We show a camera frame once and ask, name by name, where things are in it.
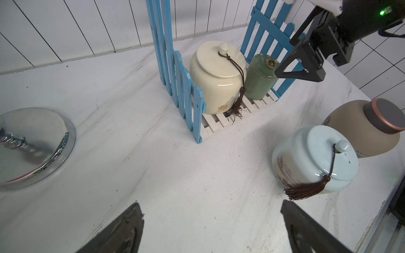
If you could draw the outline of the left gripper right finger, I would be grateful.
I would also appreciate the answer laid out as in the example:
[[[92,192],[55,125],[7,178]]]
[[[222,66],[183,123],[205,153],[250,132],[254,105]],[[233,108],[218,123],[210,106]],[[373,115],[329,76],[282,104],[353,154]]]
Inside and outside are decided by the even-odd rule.
[[[281,214],[293,253],[351,252],[293,201],[283,201]]]

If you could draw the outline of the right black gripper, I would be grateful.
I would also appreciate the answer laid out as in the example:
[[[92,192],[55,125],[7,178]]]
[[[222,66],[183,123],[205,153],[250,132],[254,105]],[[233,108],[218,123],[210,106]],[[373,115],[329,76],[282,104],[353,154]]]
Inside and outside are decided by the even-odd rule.
[[[350,62],[354,42],[344,37],[339,20],[330,11],[316,6],[298,28],[290,43],[293,51],[275,70],[278,78],[322,82],[324,59],[330,55],[337,66]]]

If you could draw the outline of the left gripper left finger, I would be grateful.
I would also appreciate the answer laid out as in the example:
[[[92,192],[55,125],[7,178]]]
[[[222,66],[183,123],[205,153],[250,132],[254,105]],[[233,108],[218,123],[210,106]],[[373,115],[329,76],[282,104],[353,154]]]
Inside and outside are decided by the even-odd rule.
[[[78,252],[136,253],[141,243],[143,228],[143,213],[139,203],[135,202]]]

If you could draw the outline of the blue white slatted shelf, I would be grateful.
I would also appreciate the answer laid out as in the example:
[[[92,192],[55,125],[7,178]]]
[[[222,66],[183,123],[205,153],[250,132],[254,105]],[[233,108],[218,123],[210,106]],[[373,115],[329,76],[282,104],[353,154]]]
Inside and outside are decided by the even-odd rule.
[[[238,118],[277,101],[293,84],[278,78],[269,62],[292,52],[295,25],[287,23],[292,3],[257,1],[241,47],[202,43],[185,65],[173,48],[169,1],[146,2],[162,83],[197,143]]]

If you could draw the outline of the small green tea canister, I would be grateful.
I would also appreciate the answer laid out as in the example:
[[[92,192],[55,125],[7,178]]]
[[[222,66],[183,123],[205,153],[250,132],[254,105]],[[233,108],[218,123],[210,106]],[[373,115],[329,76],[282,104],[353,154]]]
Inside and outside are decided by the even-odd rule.
[[[245,94],[250,100],[261,100],[277,82],[275,70],[280,63],[267,54],[257,54],[253,57],[245,81]]]

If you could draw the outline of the pale blue tasselled tea canister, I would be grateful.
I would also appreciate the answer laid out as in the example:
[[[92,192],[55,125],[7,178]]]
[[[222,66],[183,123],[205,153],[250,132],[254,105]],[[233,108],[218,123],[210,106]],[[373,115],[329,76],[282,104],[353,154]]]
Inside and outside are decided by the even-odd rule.
[[[359,170],[349,140],[324,125],[302,127],[282,140],[273,151],[272,165],[290,200],[338,192]]]

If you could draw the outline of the brown clay tea canister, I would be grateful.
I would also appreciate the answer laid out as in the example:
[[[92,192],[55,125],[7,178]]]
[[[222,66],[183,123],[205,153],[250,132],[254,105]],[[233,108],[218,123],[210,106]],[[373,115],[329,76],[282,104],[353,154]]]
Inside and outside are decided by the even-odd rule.
[[[344,135],[358,158],[392,150],[405,130],[405,114],[392,102],[376,98],[354,100],[336,108],[323,121]]]

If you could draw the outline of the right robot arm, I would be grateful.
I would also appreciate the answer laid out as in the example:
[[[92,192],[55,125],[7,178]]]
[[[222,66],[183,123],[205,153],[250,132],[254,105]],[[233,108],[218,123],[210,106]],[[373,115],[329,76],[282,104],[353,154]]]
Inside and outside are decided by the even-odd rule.
[[[337,66],[350,62],[355,42],[387,30],[405,18],[404,1],[313,1],[315,8],[291,38],[292,52],[275,70],[278,78],[321,82],[324,60]]]

